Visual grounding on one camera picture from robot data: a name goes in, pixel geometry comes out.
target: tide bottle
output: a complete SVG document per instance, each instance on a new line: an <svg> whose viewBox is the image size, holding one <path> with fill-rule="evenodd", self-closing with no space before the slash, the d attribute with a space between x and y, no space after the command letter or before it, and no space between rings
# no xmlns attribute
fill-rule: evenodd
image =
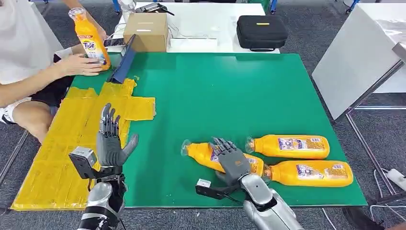
<svg viewBox="0 0 406 230"><path fill-rule="evenodd" d="M218 157L213 152L210 143L191 143L189 140L185 140L182 144L181 154L183 156L189 156L195 159L199 164L209 167L211 169L225 173L223 167L218 161ZM259 176L263 176L264 173L264 161L261 158L245 154L248 162L251 166L251 173L255 173Z"/></svg>
<svg viewBox="0 0 406 230"><path fill-rule="evenodd" d="M330 153L327 139L312 135L265 135L247 138L246 152L259 152L268 157L324 159Z"/></svg>
<svg viewBox="0 0 406 230"><path fill-rule="evenodd" d="M109 69L110 57L96 27L86 18L86 11L83 8L73 8L69 11L69 16L75 21L75 32L87 56L102 61L103 70Z"/></svg>
<svg viewBox="0 0 406 230"><path fill-rule="evenodd" d="M264 175L293 186L344 187L353 181L350 166L342 161L282 161L265 169Z"/></svg>

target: black case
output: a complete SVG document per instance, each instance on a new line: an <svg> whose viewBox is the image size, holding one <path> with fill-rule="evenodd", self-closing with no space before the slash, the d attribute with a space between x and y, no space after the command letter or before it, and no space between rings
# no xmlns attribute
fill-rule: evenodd
<svg viewBox="0 0 406 230"><path fill-rule="evenodd" d="M242 48L270 51L285 45L288 32L278 16L243 15L237 21L237 36Z"/></svg>

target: yellow tape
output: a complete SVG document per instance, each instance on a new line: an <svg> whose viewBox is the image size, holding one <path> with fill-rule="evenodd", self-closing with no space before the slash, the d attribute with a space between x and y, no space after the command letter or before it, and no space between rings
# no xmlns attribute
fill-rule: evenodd
<svg viewBox="0 0 406 230"><path fill-rule="evenodd" d="M126 144L131 120L152 120L155 99L131 97L136 83L105 83L98 96L94 89L69 89L49 132L14 200L15 210L78 210L86 206L87 180L79 177L68 154L77 146L96 149L102 108L111 103L122 119L119 136Z"/></svg>

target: gray carpet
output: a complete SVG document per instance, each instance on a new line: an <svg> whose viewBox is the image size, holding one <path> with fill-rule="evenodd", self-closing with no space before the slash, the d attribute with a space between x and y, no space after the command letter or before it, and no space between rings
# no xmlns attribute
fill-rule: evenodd
<svg viewBox="0 0 406 230"><path fill-rule="evenodd" d="M107 34L113 32L119 17L113 11L109 0L83 0L83 5L106 29ZM77 44L73 33L73 22L67 16L67 7L59 2L50 2L48 6L38 3L38 8L45 11L45 19L64 47ZM333 0L280 0L276 14L281 16L290 33L289 40L281 49L283 53L299 53L309 72L313 71L325 50L333 40L341 25L347 18L344 14L346 7L342 2ZM404 104L404 95L383 95L383 98L393 104ZM371 99L382 103L382 96ZM403 174L405 169L406 138L403 130L406 125L406 111L355 111L354 120L359 126L365 139L370 143L382 166L396 168ZM366 197L377 198L378 187L373 178L374 167L363 150L355 133L346 119L333 124L342 148L354 171ZM0 124L1 159L6 159L17 143L22 130L15 126ZM29 137L23 149L11 167L5 183L0 186L0 207L8 207L30 168L32 159L38 149L38 143ZM320 208L295 208L299 222L307 230L332 230L323 216ZM338 230L354 229L344 219L339 208L326 208L326 211ZM399 210L406 215L406 210ZM384 226L390 227L401 222L387 208L377 208L374 211L376 220L384 220ZM55 230L74 229L77 227L80 212L78 211L42 211L15 212L12 211L0 217L2 230ZM199 209L199 210L125 210L123 220L127 229L205 229L205 230L251 230L254 226L248 221L241 209Z"/></svg>

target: green mat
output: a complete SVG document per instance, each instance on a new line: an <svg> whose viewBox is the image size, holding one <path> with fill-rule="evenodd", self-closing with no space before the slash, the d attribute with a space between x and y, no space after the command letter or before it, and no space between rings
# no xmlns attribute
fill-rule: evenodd
<svg viewBox="0 0 406 230"><path fill-rule="evenodd" d="M73 86L99 91L110 74L78 76ZM133 95L155 97L157 115L130 126L139 144L124 165L127 207L239 206L196 194L199 178L224 184L214 170L181 156L185 139L222 137L243 149L247 136L322 135L330 143L327 160L346 161L298 55L137 53L128 77L135 75ZM271 165L286 160L254 155ZM343 188L269 186L291 206L367 204L356 180ZM244 198L242 192L232 196Z"/></svg>

